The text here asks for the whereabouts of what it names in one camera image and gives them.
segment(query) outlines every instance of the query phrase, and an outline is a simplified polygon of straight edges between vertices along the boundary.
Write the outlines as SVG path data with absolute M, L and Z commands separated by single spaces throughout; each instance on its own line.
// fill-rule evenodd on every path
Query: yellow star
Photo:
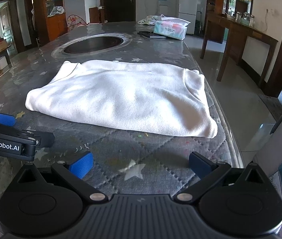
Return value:
M 20 112 L 17 114 L 16 119 L 21 118 L 23 115 L 25 114 L 25 112 Z

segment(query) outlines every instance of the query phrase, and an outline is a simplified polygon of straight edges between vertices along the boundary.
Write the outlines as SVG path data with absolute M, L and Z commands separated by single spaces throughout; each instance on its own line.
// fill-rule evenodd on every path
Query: white folded garment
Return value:
M 26 107 L 59 119 L 171 136 L 213 138 L 204 75 L 170 64 L 65 61 Z

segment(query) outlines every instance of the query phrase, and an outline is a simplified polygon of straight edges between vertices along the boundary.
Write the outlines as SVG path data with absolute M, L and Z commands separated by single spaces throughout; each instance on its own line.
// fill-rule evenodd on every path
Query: refrigerator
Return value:
M 191 22 L 186 33 L 194 34 L 197 0 L 177 0 L 177 17 Z

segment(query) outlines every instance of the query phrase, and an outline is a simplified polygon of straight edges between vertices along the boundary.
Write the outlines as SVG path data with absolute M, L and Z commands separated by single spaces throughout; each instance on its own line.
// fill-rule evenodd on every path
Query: metal screw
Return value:
M 179 201 L 190 201 L 193 199 L 193 196 L 189 193 L 180 193 L 176 196 Z
M 102 201 L 105 199 L 105 195 L 103 193 L 92 193 L 90 199 L 93 201 Z

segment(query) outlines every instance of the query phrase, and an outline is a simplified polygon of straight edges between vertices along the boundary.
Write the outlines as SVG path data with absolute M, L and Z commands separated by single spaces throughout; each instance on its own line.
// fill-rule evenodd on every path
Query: oval black inset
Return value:
M 68 54 L 81 54 L 88 53 L 93 51 L 98 51 L 102 49 L 107 49 L 110 47 L 115 47 L 122 44 L 123 39 L 115 36 L 99 36 L 84 39 L 78 42 L 75 42 L 63 50 Z

